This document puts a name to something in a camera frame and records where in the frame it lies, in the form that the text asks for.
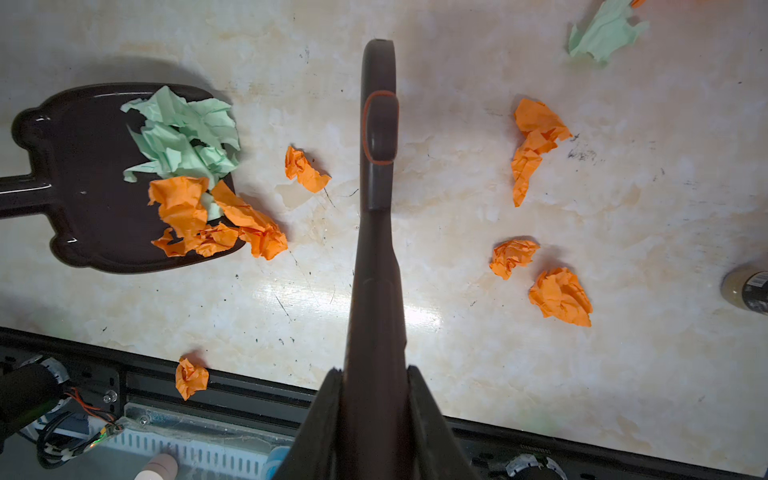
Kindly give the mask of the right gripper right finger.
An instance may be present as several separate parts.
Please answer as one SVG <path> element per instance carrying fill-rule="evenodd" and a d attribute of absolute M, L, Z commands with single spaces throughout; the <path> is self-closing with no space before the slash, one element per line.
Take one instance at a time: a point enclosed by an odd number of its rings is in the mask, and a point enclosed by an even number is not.
<path fill-rule="evenodd" d="M 419 369 L 411 365 L 407 375 L 418 478 L 478 479 Z"/>

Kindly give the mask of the large orange paper clump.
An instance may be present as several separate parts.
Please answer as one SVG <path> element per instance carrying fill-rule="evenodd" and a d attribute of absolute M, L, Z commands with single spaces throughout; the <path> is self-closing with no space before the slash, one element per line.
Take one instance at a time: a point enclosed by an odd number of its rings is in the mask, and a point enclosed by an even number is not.
<path fill-rule="evenodd" d="M 168 226 L 163 236 L 152 244 L 161 249 L 168 257 L 182 257 L 194 252 L 203 257 L 232 249 L 237 242 L 244 241 L 251 247 L 256 258 L 271 260 L 288 249 L 286 235 L 276 222 L 267 215 L 256 211 L 243 199 L 220 181 L 214 187 L 208 186 L 213 203 L 219 207 L 225 220 L 213 226 L 207 226 L 197 234 L 177 237 Z"/>

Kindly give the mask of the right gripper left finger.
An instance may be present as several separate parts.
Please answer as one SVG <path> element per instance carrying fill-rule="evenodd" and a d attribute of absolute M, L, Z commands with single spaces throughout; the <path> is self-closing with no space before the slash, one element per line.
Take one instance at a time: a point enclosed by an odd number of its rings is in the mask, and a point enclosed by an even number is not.
<path fill-rule="evenodd" d="M 293 445 L 273 476 L 282 479 L 336 479 L 336 440 L 342 371 L 331 369 L 309 409 Z"/>

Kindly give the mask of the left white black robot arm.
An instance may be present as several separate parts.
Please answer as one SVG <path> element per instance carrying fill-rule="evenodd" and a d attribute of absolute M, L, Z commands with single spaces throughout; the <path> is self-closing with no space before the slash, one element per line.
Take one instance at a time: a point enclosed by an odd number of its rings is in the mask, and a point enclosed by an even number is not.
<path fill-rule="evenodd" d="M 1 376 L 1 450 L 12 435 L 63 405 L 69 380 L 60 361 L 42 355 Z"/>

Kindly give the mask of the dark brown plastic dustpan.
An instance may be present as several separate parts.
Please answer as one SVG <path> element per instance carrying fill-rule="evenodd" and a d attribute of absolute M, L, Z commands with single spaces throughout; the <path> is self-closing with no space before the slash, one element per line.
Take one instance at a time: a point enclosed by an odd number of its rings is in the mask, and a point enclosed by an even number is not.
<path fill-rule="evenodd" d="M 160 87 L 82 86 L 19 113 L 12 137 L 28 152 L 31 171 L 2 178 L 2 217 L 46 215 L 54 229 L 51 251 L 72 267 L 140 274 L 203 262 L 194 252 L 169 257 L 154 246 L 167 226 L 148 203 L 152 179 L 123 179 L 126 168 L 145 160 L 129 135 L 144 119 L 120 108 Z"/>

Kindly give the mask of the dark brown hand brush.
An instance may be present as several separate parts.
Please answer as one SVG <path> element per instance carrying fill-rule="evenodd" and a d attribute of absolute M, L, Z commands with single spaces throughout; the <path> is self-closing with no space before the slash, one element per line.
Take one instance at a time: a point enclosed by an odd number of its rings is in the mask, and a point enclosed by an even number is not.
<path fill-rule="evenodd" d="M 369 41 L 362 61 L 360 225 L 340 412 L 344 479 L 409 479 L 413 472 L 406 328 L 391 226 L 396 85 L 393 41 Z"/>

